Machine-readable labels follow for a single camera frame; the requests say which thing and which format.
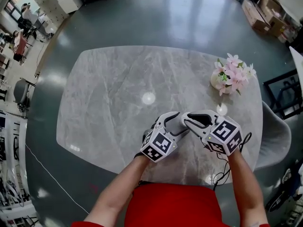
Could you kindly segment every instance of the window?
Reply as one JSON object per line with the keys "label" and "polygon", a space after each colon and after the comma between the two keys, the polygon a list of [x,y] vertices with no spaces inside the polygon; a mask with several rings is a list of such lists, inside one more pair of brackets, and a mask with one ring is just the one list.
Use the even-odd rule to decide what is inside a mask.
{"label": "window", "polygon": [[40,9],[35,0],[9,0],[4,10],[17,22],[21,17],[21,7],[24,3],[30,3],[32,13]]}

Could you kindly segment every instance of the white vase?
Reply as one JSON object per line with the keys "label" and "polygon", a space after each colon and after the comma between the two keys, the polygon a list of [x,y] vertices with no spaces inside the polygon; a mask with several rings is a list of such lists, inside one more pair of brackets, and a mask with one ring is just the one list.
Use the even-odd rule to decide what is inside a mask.
{"label": "white vase", "polygon": [[[213,88],[217,89],[218,91],[220,91],[220,84],[218,81],[218,77],[219,75],[215,72],[212,73],[211,77],[210,77],[210,84],[213,86]],[[231,89],[232,87],[227,87],[225,89],[225,94],[230,94],[231,93]]]}

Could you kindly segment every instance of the gray marble tabletop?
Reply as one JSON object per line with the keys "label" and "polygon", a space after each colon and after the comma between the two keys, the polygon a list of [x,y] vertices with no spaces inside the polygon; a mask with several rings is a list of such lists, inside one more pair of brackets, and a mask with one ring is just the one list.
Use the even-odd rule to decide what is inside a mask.
{"label": "gray marble tabletop", "polygon": [[[251,169],[262,136],[262,101],[257,79],[237,93],[219,96],[210,85],[216,56],[157,46],[117,46],[84,51],[67,80],[57,122],[57,142],[78,157],[114,173],[139,152],[142,134],[169,111],[216,111],[252,132],[243,156]],[[143,180],[190,185],[212,184],[225,162],[189,133],[179,148],[150,163]]]}

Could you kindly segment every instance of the polished floor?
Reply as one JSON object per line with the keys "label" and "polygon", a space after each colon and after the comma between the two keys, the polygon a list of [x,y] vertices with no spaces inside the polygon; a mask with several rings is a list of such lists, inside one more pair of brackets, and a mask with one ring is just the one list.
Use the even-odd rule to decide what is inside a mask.
{"label": "polished floor", "polygon": [[[56,142],[59,105],[66,80],[82,51],[118,45],[155,45],[189,49],[226,57],[238,54],[257,70],[262,99],[268,102],[262,82],[294,68],[289,50],[276,38],[260,36],[236,0],[104,0],[83,6],[61,31],[45,59],[28,115],[27,145],[74,200],[90,211],[98,194],[115,174],[68,152]],[[302,156],[303,123],[287,122],[293,143],[286,159],[256,172],[265,202],[276,190],[288,165]],[[27,151],[28,185],[33,203],[46,226],[69,226],[83,220],[77,206]],[[223,221],[239,226],[232,185],[216,190]],[[287,206],[270,213],[274,226]]]}

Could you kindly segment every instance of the cable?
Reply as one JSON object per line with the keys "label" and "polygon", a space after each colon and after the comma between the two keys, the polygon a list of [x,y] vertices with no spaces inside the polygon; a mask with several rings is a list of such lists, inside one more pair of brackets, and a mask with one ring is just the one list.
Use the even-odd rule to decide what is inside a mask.
{"label": "cable", "polygon": [[[250,140],[251,136],[252,136],[252,133],[251,133],[251,132],[249,132],[249,133],[245,136],[243,142],[239,145],[240,152],[242,152],[243,146]],[[224,158],[219,158],[219,153],[217,153],[217,158],[220,159],[220,160],[226,161],[226,164],[225,164],[225,166],[224,166],[223,172],[217,173],[217,174],[214,176],[214,178],[213,178],[213,184],[214,184],[213,190],[214,190],[214,191],[215,191],[215,189],[216,189],[217,186],[222,186],[223,184],[226,183],[226,181],[227,181],[227,179],[229,178],[229,175],[230,175],[230,173],[231,173],[231,170],[230,170],[230,169],[229,169],[227,172],[225,172],[227,165],[229,165],[229,161],[226,160],[226,159],[224,159]],[[222,176],[221,176],[216,182],[214,182],[215,178],[216,178],[217,175],[219,175],[219,174],[222,174]],[[227,178],[225,179],[224,183],[218,185],[219,182],[220,182],[226,175],[227,175]]]}
{"label": "cable", "polygon": [[43,50],[44,45],[45,45],[45,43],[43,42],[42,48],[41,48],[41,50],[40,50],[40,52],[39,52],[39,54],[38,54],[38,57],[37,57],[37,67],[38,67],[38,59],[39,59],[39,56],[40,56],[41,51]]}
{"label": "cable", "polygon": [[19,203],[19,205],[21,206],[21,207],[24,207],[24,201],[23,201],[23,198],[22,198],[22,194],[20,193],[20,195],[21,195],[21,197],[18,195],[18,197],[19,197],[19,200],[21,199],[21,201],[20,202],[22,202],[23,203],[23,205],[21,205],[21,203],[18,201],[18,203]]}
{"label": "cable", "polygon": [[40,165],[44,168],[45,171],[47,171],[47,173],[56,181],[56,183],[63,189],[63,191],[65,191],[65,193],[67,194],[67,196],[70,197],[70,199],[77,204],[80,208],[82,208],[87,214],[89,214],[81,205],[79,205],[68,193],[67,191],[58,183],[58,181],[52,176],[52,174],[50,174],[50,172],[44,167],[44,165],[37,159],[37,157],[34,155],[34,153],[32,152],[32,150],[27,146],[27,144],[25,144],[26,147],[29,149],[30,153],[32,153],[32,155],[35,157],[35,159],[37,160],[37,162],[40,163]]}

